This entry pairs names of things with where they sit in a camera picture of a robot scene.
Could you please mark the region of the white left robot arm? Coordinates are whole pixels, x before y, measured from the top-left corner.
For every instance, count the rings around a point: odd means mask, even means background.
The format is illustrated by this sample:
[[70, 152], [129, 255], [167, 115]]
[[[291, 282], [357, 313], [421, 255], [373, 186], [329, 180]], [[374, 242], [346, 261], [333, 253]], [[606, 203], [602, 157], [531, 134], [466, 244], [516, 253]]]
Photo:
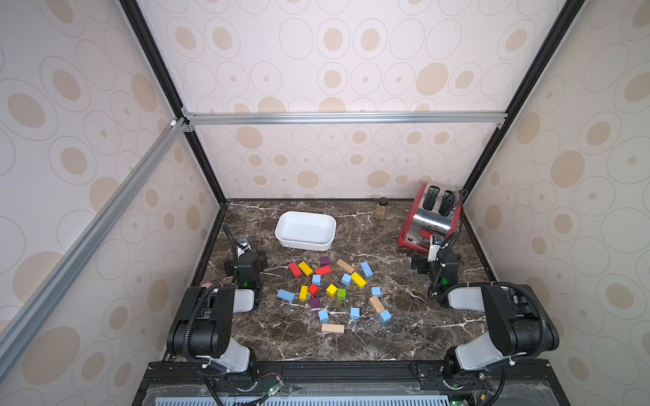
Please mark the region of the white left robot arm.
[[247, 250], [228, 262], [231, 284], [190, 287], [179, 305], [167, 336], [167, 351], [221, 373], [254, 372], [251, 349], [232, 337], [235, 314], [257, 309], [262, 302], [261, 272], [267, 267], [263, 251]]

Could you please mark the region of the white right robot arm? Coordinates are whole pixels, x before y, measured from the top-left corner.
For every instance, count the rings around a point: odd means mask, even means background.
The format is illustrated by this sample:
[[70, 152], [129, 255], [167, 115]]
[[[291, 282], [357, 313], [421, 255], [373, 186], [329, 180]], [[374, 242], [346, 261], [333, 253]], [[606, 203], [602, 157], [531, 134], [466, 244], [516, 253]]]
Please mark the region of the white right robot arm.
[[447, 350], [441, 377], [453, 382], [464, 372], [514, 365], [560, 346], [560, 334], [541, 300], [526, 284], [458, 282], [460, 257], [453, 251], [433, 258], [416, 254], [411, 269], [430, 277], [428, 298], [443, 308], [484, 314], [487, 331]]

